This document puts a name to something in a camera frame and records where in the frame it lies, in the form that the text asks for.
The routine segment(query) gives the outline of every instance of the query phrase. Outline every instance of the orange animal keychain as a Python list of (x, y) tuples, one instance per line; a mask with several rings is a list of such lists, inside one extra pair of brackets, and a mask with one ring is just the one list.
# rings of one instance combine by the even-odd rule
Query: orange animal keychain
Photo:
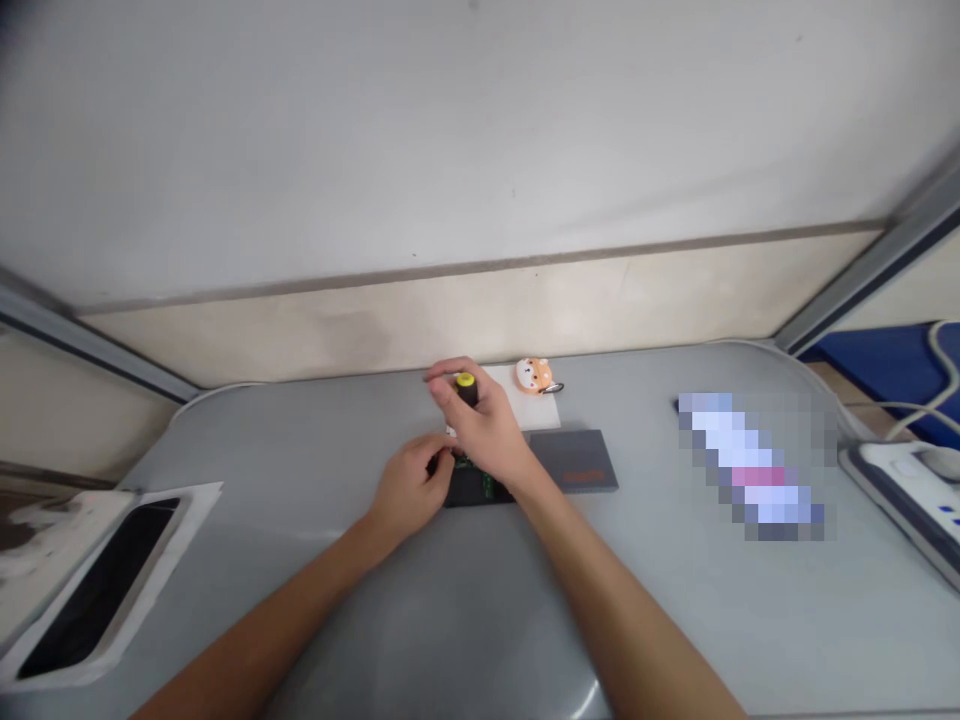
[(563, 383), (553, 381), (553, 373), (546, 358), (524, 358), (517, 363), (514, 377), (520, 389), (529, 395), (560, 392)]

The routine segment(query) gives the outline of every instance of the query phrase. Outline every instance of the power strip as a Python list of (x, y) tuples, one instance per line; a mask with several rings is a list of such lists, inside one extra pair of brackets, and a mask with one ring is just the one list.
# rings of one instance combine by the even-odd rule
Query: power strip
[(920, 459), (925, 442), (865, 443), (840, 465), (960, 591), (960, 493)]

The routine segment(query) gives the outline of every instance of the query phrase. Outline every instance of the white cable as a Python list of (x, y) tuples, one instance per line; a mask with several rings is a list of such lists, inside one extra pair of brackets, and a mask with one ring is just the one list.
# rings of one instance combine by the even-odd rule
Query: white cable
[(823, 390), (823, 392), (825, 392), (827, 395), (829, 395), (834, 399), (834, 401), (837, 403), (837, 418), (840, 421), (840, 424), (843, 426), (843, 429), (846, 430), (848, 435), (856, 438), (857, 440), (873, 440), (874, 439), (875, 436), (864, 434), (864, 430), (869, 432), (868, 428), (866, 428), (865, 426), (863, 426), (863, 429), (861, 429), (860, 427), (857, 427), (858, 425), (862, 426), (862, 423), (856, 418), (856, 416), (854, 416), (849, 410), (847, 410), (846, 406), (843, 403), (840, 402), (840, 398), (837, 397), (837, 393), (834, 392), (833, 388), (827, 385), (824, 379), (819, 375), (817, 375), (813, 370), (811, 370), (808, 365), (800, 362), (795, 357), (793, 357), (793, 355), (783, 352), (783, 350), (776, 347), (775, 345), (767, 345), (766, 343), (759, 342), (757, 340), (741, 340), (740, 338), (724, 338), (722, 340), (711, 340), (710, 342), (705, 344), (717, 345), (717, 344), (723, 344), (723, 343), (750, 345), (751, 347), (755, 347), (759, 350), (765, 350), (771, 355), (775, 355), (782, 360), (789, 361), (800, 370), (802, 375), (806, 376), (809, 379), (812, 379), (814, 384), (816, 384), (821, 390)]
[(957, 435), (960, 435), (960, 423), (954, 420), (952, 417), (946, 413), (940, 412), (936, 408), (927, 407), (926, 405), (921, 405), (920, 403), (900, 403), (900, 402), (863, 402), (863, 403), (847, 403), (847, 407), (902, 407), (907, 408), (908, 410), (923, 410), (920, 413), (920, 416), (933, 415), (937, 420), (942, 422), (948, 428), (953, 430)]
[[(897, 435), (899, 435), (903, 430), (905, 430), (907, 426), (912, 425), (917, 420), (921, 419), (922, 417), (928, 414), (929, 415), (936, 414), (934, 413), (934, 411), (938, 407), (943, 405), (943, 403), (945, 403), (950, 398), (950, 396), (952, 396), (957, 391), (957, 388), (960, 388), (960, 372), (957, 371), (957, 366), (953, 364), (953, 361), (950, 359), (950, 357), (943, 351), (943, 348), (940, 347), (940, 339), (939, 339), (940, 328), (942, 328), (944, 325), (950, 324), (950, 322), (951, 322), (950, 320), (940, 320), (939, 322), (935, 322), (933, 325), (930, 326), (930, 330), (927, 332), (927, 343), (930, 345), (930, 350), (933, 352), (934, 355), (937, 356), (937, 360), (940, 361), (940, 364), (943, 366), (943, 369), (947, 371), (947, 378), (948, 378), (947, 386), (943, 390), (941, 390), (937, 394), (937, 396), (933, 398), (933, 400), (931, 400), (930, 402), (925, 403), (924, 405), (918, 405), (916, 408), (917, 412), (907, 415), (907, 417), (903, 418), (896, 425), (890, 428), (890, 431), (883, 438), (884, 440), (893, 440)], [(881, 407), (883, 407), (884, 405), (888, 407), (898, 407), (897, 405), (890, 405), (889, 403), (875, 403), (875, 404), (880, 405)], [(943, 420), (943, 417), (945, 416), (941, 416), (941, 415), (937, 415), (937, 417), (940, 420)]]
[(213, 390), (207, 390), (205, 393), (200, 393), (193, 400), (188, 402), (186, 405), (183, 405), (182, 407), (180, 407), (180, 409), (173, 414), (173, 417), (170, 418), (170, 422), (167, 423), (167, 427), (170, 427), (171, 425), (173, 425), (173, 423), (176, 421), (178, 417), (183, 415), (187, 410), (192, 408), (194, 405), (196, 405), (197, 403), (201, 403), (204, 400), (207, 400), (208, 398), (212, 398), (214, 395), (219, 395), (220, 393), (226, 392), (227, 390), (236, 390), (237, 388), (254, 387), (255, 385), (265, 385), (265, 384), (266, 383), (233, 383), (233, 385), (224, 385), (223, 387), (214, 388)]

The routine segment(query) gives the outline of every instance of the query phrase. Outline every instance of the metal pole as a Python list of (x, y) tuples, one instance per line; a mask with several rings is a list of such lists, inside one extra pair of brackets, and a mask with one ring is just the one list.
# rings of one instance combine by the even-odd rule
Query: metal pole
[(90, 328), (0, 284), (0, 323), (37, 338), (177, 403), (201, 393), (191, 385)]
[(844, 316), (960, 227), (960, 170), (947, 176), (910, 215), (814, 297), (774, 335), (784, 352), (799, 355)]

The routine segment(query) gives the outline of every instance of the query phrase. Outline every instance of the finger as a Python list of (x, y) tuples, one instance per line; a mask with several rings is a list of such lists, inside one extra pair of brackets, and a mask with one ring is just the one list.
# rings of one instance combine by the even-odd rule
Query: finger
[(407, 452), (410, 453), (417, 464), (421, 464), (422, 460), (423, 466), (426, 467), (427, 463), (430, 462), (430, 458), (436, 455), (439, 450), (452, 448), (456, 444), (457, 439), (455, 437), (444, 435), (443, 433), (431, 433), (418, 437), (417, 443), (408, 448)]
[(441, 375), (453, 375), (461, 372), (468, 372), (477, 378), (477, 381), (480, 382), (481, 389), (483, 388), (484, 383), (496, 384), (496, 380), (490, 377), (486, 370), (477, 365), (473, 358), (468, 357), (450, 358), (448, 360), (441, 360), (440, 362), (434, 363), (433, 366), (424, 374), (423, 379), (427, 382), (430, 382), (434, 378), (438, 378)]
[(460, 429), (476, 416), (476, 410), (461, 400), (456, 390), (444, 378), (434, 378), (427, 387), (430, 388), (433, 402), (440, 408), (447, 425), (457, 433), (460, 433)]
[(427, 481), (431, 493), (436, 493), (441, 498), (447, 496), (447, 491), (450, 489), (450, 478), (453, 477), (454, 464), (453, 453), (451, 453), (448, 448), (441, 450), (440, 462), (437, 463), (437, 471), (433, 474), (433, 477)]

